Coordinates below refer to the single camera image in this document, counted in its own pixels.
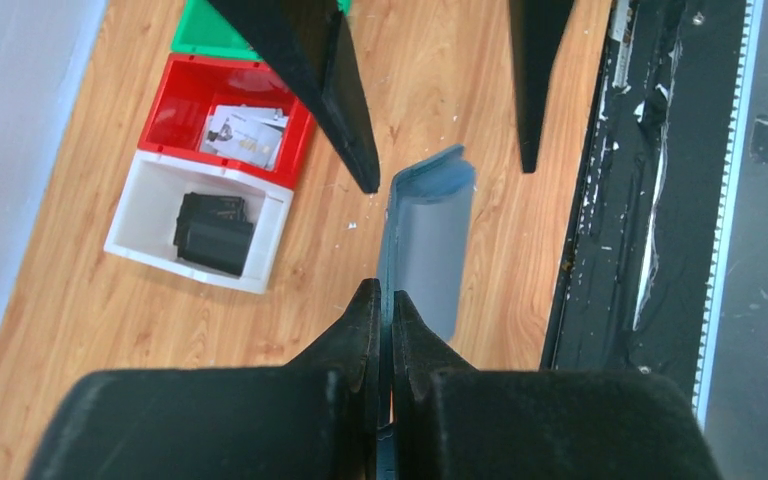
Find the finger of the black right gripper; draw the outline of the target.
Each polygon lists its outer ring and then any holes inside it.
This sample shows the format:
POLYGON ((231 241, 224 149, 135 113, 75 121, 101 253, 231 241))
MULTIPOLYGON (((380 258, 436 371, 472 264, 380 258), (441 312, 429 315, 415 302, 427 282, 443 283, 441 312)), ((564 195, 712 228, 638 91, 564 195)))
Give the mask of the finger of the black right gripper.
POLYGON ((510 39, 522 171, 537 170, 554 61, 573 0, 510 0, 510 39))
POLYGON ((213 1, 314 116, 366 194, 381 170, 346 15, 335 1, 213 1))

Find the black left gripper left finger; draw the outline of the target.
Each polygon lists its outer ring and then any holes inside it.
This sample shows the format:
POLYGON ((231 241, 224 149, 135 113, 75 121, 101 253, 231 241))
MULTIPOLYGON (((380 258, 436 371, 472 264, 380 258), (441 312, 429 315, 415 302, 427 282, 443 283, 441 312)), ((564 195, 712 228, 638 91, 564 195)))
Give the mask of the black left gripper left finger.
POLYGON ((371 479, 381 287, 277 367, 126 369, 69 390, 30 479, 371 479))

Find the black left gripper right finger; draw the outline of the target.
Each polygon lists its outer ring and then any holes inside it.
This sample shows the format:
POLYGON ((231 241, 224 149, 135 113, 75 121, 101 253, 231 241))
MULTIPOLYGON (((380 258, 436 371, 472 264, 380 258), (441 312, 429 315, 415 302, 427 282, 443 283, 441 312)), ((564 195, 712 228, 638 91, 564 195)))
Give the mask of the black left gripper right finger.
POLYGON ((401 479, 717 479, 676 385, 625 371, 490 371, 393 305, 401 479))

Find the blue card holder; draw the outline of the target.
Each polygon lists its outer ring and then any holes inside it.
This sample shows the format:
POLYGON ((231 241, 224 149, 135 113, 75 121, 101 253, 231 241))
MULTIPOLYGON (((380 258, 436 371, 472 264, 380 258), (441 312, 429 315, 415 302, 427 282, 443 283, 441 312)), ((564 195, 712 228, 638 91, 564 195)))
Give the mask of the blue card holder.
POLYGON ((455 334, 476 187, 464 153, 452 145, 392 179, 377 268, 383 327, 404 291, 433 333, 444 341, 455 334))

